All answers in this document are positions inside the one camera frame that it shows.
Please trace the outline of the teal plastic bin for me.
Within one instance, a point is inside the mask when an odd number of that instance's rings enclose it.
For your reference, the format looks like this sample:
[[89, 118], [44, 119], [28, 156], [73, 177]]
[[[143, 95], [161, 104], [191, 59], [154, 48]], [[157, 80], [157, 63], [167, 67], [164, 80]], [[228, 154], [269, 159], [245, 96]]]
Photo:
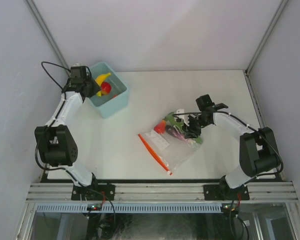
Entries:
[[102, 118], [106, 119], [128, 105], [130, 88], [110, 65], [101, 61], [89, 69], [94, 79], [101, 74], [111, 73], [111, 76], [106, 79], [106, 82], [111, 85], [111, 92], [108, 95], [94, 95], [90, 98], [91, 104]]

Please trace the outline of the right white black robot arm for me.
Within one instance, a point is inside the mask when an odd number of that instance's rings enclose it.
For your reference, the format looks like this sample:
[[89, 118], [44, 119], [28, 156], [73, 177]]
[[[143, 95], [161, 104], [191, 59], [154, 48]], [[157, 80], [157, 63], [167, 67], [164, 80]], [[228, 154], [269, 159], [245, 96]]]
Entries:
[[200, 137], [202, 129], [214, 125], [225, 130], [239, 144], [239, 165], [219, 181], [220, 195], [227, 200], [237, 195], [238, 189], [272, 170], [284, 169], [274, 132], [269, 127], [255, 128], [230, 112], [224, 103], [214, 103], [206, 94], [196, 99], [198, 112], [187, 112], [187, 123], [182, 126], [186, 139]]

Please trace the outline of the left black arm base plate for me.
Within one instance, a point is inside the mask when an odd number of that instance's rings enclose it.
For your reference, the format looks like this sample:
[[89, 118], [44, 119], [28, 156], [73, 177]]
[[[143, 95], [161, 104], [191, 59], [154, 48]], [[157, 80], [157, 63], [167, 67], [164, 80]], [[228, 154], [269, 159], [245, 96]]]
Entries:
[[111, 200], [115, 198], [115, 185], [113, 184], [101, 184], [97, 189], [88, 190], [87, 187], [73, 186], [71, 193], [72, 201], [102, 201]]

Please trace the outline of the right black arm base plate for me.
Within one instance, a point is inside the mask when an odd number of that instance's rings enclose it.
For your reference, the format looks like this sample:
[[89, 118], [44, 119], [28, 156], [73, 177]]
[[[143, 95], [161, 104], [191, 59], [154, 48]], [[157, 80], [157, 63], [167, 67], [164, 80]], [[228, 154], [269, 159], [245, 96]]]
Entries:
[[250, 199], [247, 186], [240, 186], [237, 188], [222, 189], [219, 184], [205, 184], [203, 185], [204, 199], [206, 201], [225, 201], [225, 200], [241, 200], [248, 201]]

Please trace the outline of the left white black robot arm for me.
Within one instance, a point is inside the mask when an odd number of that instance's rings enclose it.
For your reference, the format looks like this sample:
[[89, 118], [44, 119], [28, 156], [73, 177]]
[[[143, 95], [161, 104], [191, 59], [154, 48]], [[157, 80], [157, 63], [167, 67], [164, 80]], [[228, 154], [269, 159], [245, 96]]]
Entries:
[[57, 109], [45, 125], [34, 130], [34, 158], [44, 171], [67, 173], [74, 186], [82, 188], [83, 196], [94, 200], [100, 193], [98, 181], [91, 171], [77, 162], [79, 150], [69, 124], [85, 100], [95, 96], [101, 88], [87, 66], [76, 64], [68, 72]]

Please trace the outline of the clear zip top bag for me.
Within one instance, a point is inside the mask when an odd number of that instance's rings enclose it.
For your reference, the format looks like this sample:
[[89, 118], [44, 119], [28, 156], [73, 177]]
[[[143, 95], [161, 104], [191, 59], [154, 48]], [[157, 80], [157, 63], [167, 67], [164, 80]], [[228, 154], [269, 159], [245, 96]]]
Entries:
[[172, 175], [180, 165], [197, 152], [202, 144], [190, 145], [166, 132], [158, 134], [154, 131], [154, 127], [149, 131], [139, 133], [138, 137], [154, 160], [168, 175]]

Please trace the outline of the red fake apple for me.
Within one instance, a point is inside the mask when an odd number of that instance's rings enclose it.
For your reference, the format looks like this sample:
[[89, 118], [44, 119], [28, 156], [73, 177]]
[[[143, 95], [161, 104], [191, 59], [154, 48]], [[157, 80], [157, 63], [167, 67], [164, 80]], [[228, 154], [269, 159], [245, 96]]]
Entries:
[[100, 86], [100, 89], [101, 89], [101, 94], [102, 95], [108, 95], [111, 90], [112, 90], [112, 86], [110, 83], [104, 81], [101, 86]]

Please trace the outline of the yellow fake banana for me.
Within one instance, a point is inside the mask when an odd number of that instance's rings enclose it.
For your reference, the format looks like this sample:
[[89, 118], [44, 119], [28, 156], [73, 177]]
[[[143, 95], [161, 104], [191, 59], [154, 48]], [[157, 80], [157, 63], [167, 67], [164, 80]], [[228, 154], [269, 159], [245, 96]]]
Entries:
[[[102, 84], [103, 82], [106, 82], [106, 79], [107, 79], [109, 76], [111, 76], [111, 73], [110, 73], [110, 72], [101, 74], [101, 75], [99, 75], [99, 76], [95, 79], [95, 82], [96, 82], [97, 85], [101, 88], [101, 84]], [[100, 91], [97, 92], [96, 95], [97, 95], [98, 97], [103, 96], [102, 93], [101, 93], [101, 89], [100, 89]]]

